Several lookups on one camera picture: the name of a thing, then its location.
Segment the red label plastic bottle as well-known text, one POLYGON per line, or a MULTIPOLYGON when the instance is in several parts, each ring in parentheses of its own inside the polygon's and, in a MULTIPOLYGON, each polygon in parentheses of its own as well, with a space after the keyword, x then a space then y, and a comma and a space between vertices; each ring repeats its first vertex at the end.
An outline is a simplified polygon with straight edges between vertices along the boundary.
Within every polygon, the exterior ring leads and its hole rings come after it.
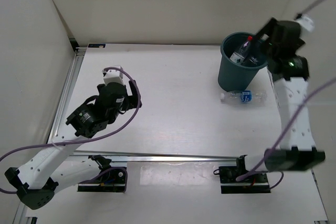
POLYGON ((234 50, 234 52, 230 56, 230 60, 232 62, 240 64, 240 65, 243 63, 243 61, 249 55, 252 39, 253 39, 252 36, 248 36, 246 41, 241 46, 238 46, 234 50))

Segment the black label plastic bottle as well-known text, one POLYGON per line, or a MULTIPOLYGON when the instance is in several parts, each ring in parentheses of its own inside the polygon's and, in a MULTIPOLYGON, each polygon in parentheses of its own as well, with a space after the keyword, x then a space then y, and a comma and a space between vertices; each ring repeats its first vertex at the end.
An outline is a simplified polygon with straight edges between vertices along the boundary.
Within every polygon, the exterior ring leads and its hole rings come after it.
POLYGON ((242 65, 245 67, 259 67, 265 63, 263 56, 249 54, 243 61, 242 65))

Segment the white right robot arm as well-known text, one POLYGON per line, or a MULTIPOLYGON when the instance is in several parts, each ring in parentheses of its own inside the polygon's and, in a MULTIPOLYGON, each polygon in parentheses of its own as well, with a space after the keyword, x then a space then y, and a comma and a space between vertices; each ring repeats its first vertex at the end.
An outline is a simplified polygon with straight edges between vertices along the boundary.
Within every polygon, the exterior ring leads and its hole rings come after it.
POLYGON ((262 36, 267 36, 259 50, 267 59, 281 133, 259 161, 248 155, 243 157, 244 163, 236 168, 238 182, 247 182, 257 173, 303 172, 323 163, 326 158, 325 152, 316 148, 306 107, 313 95, 322 89, 307 93, 310 77, 308 61, 297 55, 297 50, 305 44, 302 33, 312 29, 313 23, 309 19, 291 21, 271 18, 251 41, 254 44, 262 36))

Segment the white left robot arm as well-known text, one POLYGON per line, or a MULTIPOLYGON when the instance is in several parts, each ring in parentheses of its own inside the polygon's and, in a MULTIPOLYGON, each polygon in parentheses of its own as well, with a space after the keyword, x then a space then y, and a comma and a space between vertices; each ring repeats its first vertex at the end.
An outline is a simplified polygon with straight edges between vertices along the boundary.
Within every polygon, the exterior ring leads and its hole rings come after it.
POLYGON ((90 155, 87 160, 67 169, 60 165, 82 144, 97 141, 94 135, 114 123, 118 115, 129 110, 139 111, 142 103, 136 81, 130 80, 129 86, 130 95, 122 82, 98 85, 98 94, 87 98, 66 120, 66 124, 75 129, 75 139, 35 145, 40 151, 33 158, 5 172, 21 203, 37 210, 65 188, 108 180, 114 167, 110 165, 111 160, 102 155, 90 155))

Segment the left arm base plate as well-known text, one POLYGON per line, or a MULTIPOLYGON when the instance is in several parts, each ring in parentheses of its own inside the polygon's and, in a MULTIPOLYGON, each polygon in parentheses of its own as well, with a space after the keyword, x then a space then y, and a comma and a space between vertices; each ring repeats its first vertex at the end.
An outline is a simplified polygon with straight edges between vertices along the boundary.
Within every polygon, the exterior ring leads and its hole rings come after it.
POLYGON ((77 192, 82 193, 125 193, 127 190, 127 162, 110 164, 107 172, 96 179, 78 184, 77 192))

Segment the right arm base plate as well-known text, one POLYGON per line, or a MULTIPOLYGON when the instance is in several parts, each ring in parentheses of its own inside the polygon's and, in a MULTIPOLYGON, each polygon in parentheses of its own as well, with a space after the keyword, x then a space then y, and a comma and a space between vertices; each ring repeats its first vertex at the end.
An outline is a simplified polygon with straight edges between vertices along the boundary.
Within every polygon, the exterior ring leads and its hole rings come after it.
POLYGON ((271 192, 266 174, 254 174, 241 181, 236 178, 247 171, 235 166, 219 166, 213 171, 219 176, 221 194, 268 194, 271 192))

